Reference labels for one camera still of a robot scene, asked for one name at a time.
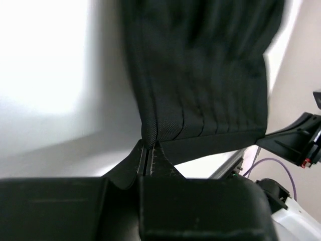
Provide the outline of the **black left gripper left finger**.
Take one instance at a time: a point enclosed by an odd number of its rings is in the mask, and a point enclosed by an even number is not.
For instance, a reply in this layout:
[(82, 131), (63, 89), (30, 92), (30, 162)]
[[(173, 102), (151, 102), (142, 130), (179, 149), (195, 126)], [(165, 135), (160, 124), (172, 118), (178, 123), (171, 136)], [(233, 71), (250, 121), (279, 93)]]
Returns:
[(101, 177), (1, 179), (1, 240), (140, 240), (142, 142)]

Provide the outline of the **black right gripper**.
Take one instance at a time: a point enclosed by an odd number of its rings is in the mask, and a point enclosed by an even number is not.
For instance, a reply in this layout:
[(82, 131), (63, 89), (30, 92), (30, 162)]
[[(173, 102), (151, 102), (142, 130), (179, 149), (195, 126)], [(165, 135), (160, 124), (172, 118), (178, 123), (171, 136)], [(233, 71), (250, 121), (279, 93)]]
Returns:
[(320, 115), (305, 112), (291, 125), (265, 135), (255, 145), (302, 167), (320, 162)]

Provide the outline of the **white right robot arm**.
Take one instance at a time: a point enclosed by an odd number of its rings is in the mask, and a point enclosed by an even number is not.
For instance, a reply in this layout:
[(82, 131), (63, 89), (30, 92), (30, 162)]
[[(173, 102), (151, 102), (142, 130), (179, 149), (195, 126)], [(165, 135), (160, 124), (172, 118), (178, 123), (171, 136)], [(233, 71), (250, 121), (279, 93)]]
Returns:
[[(320, 115), (303, 113), (294, 123), (259, 139), (256, 145), (301, 168), (320, 162)], [(320, 240), (320, 223), (276, 181), (256, 183), (264, 190), (281, 240)]]

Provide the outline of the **aluminium table edge rail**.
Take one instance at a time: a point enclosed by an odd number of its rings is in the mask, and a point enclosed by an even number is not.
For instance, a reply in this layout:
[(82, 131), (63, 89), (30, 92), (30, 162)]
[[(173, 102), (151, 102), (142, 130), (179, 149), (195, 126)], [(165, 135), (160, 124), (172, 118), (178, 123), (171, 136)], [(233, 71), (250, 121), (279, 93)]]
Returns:
[(233, 172), (244, 174), (255, 163), (260, 151), (257, 146), (237, 150), (208, 179), (224, 178)]

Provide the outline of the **black skirt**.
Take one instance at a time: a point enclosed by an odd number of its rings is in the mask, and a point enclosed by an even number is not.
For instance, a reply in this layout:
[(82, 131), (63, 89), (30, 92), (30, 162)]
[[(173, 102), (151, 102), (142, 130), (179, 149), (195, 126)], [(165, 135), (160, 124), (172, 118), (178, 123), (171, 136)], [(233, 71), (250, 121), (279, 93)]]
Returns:
[(284, 1), (121, 1), (123, 44), (146, 159), (143, 174), (264, 137), (264, 52)]

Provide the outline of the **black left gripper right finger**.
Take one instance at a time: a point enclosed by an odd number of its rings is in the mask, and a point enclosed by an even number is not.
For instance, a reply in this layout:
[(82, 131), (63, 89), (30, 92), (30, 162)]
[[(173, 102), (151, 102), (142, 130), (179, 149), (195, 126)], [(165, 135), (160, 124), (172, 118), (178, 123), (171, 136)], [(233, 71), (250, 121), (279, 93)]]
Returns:
[(185, 178), (159, 143), (138, 179), (142, 240), (277, 240), (268, 200), (252, 181)]

